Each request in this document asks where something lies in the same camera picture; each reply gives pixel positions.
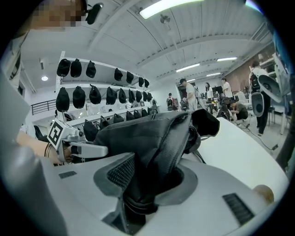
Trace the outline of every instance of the railing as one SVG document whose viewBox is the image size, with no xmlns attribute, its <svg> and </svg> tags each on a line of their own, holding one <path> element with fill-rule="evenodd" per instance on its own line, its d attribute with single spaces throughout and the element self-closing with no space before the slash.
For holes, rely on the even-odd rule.
<svg viewBox="0 0 295 236">
<path fill-rule="evenodd" d="M 32 115 L 41 113 L 41 112 L 47 112 L 50 110 L 55 110 L 55 99 L 54 100 L 49 100 L 49 101 L 44 101 L 44 102 L 39 102 L 36 104 L 31 105 L 32 107 Z"/>
</svg>

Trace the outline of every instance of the backpack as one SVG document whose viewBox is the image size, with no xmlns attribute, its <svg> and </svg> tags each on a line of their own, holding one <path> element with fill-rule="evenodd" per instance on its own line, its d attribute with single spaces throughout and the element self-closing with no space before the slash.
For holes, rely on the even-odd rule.
<svg viewBox="0 0 295 236">
<path fill-rule="evenodd" d="M 250 77 L 250 81 L 251 81 L 251 88 L 252 88 L 252 93 L 257 93 L 260 91 L 260 85 L 258 83 L 258 77 L 252 73 L 251 77 Z"/>
</svg>

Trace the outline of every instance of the person's arm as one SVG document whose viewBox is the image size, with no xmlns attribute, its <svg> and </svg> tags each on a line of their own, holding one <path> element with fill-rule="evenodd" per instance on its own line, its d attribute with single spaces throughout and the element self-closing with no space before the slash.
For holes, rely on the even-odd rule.
<svg viewBox="0 0 295 236">
<path fill-rule="evenodd" d="M 39 157 L 48 157 L 50 161 L 54 164 L 61 164 L 62 162 L 58 159 L 56 150 L 52 145 L 48 145 L 48 142 L 42 142 L 35 138 L 32 138 L 31 136 L 27 135 L 25 132 L 20 131 L 17 136 L 17 143 L 21 146 L 27 146 L 30 147 L 36 156 Z M 66 160 L 70 161 L 70 154 L 71 151 L 68 147 L 64 148 L 64 157 Z"/>
</svg>

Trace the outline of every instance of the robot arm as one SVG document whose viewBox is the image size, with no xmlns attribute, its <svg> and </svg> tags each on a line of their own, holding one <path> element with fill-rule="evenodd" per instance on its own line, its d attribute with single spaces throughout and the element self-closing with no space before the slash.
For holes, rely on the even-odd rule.
<svg viewBox="0 0 295 236">
<path fill-rule="evenodd" d="M 79 130 L 58 119 L 55 119 L 47 139 L 55 148 L 58 159 L 62 162 L 66 162 L 63 152 L 64 142 L 69 143 L 72 147 L 72 155 L 79 158 L 99 158 L 108 154 L 107 147 L 79 140 Z"/>
</svg>

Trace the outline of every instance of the white ceiling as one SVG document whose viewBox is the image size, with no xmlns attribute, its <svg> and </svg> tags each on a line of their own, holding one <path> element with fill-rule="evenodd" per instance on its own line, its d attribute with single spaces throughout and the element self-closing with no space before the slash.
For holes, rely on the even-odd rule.
<svg viewBox="0 0 295 236">
<path fill-rule="evenodd" d="M 140 7 L 157 0 L 101 0 L 104 7 L 93 25 L 86 22 L 65 32 L 29 32 L 22 46 L 22 62 L 35 89 L 55 85 L 61 51 L 66 57 L 89 59 L 129 70 L 149 79 L 151 87 L 182 77 L 202 79 L 208 73 L 227 73 L 271 41 L 263 16 L 242 0 L 204 0 L 166 10 L 145 20 Z M 216 62 L 238 57 L 237 61 Z M 41 70 L 39 59 L 48 58 Z M 200 63 L 198 67 L 175 70 Z M 94 79 L 113 83 L 113 72 L 97 68 Z"/>
</svg>

